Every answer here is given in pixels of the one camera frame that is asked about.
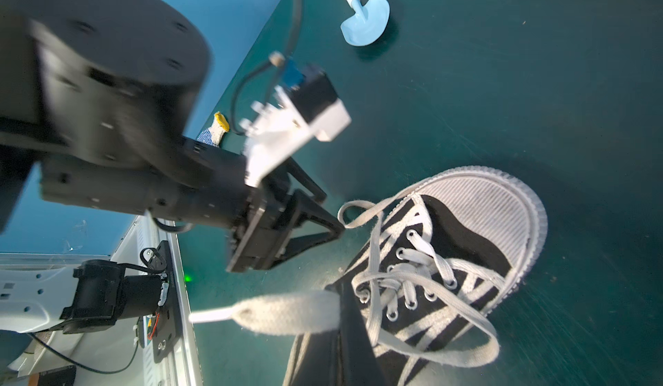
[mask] green table surface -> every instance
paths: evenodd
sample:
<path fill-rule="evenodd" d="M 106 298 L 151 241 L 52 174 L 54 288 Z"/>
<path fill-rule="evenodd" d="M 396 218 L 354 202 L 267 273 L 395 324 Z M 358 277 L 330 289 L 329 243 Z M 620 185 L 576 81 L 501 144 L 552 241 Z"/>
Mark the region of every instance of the green table surface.
<path fill-rule="evenodd" d="M 327 71 L 353 118 L 333 142 L 295 154 L 328 191 L 325 207 L 486 165 L 528 183 L 550 222 L 537 264 L 490 315 L 498 360 L 431 367 L 419 383 L 663 383 L 663 0 L 388 1 L 385 34 L 355 48 L 339 28 L 352 14 L 344 0 L 305 0 L 294 58 Z M 237 79 L 283 48 L 290 14 L 282 0 L 215 111 L 227 113 Z M 245 89 L 241 116 L 253 117 L 266 84 Z M 241 149 L 239 137 L 224 142 Z M 180 237 L 191 308 L 322 287 L 368 232 L 268 272 L 228 274 L 225 231 L 198 227 Z M 196 325 L 195 339 L 206 385 L 279 385 L 292 342 L 234 322 Z"/>

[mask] light blue shovel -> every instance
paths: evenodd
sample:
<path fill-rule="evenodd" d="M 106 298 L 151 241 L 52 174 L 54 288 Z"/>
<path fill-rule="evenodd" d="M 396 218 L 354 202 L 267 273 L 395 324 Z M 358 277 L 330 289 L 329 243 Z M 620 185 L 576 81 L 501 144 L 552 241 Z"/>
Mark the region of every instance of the light blue shovel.
<path fill-rule="evenodd" d="M 341 24 L 341 32 L 350 45 L 362 47 L 377 41 L 389 20 L 389 2 L 369 0 L 365 6 L 360 0 L 347 0 L 355 15 Z"/>

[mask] shoe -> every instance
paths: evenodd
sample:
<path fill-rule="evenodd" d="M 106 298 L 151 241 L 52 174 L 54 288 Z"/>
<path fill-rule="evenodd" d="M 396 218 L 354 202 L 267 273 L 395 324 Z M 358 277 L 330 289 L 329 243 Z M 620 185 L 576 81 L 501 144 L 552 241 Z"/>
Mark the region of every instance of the shoe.
<path fill-rule="evenodd" d="M 400 199 L 382 220 L 382 211 Z M 405 385 L 429 362 L 459 367 L 491 363 L 499 354 L 486 319 L 534 265 L 548 220 L 535 192 L 517 178 L 482 166 L 452 168 L 377 205 L 346 203 L 373 216 L 371 240 L 342 278 L 352 279 L 369 340 L 387 380 Z M 476 326 L 488 342 L 445 350 Z"/>

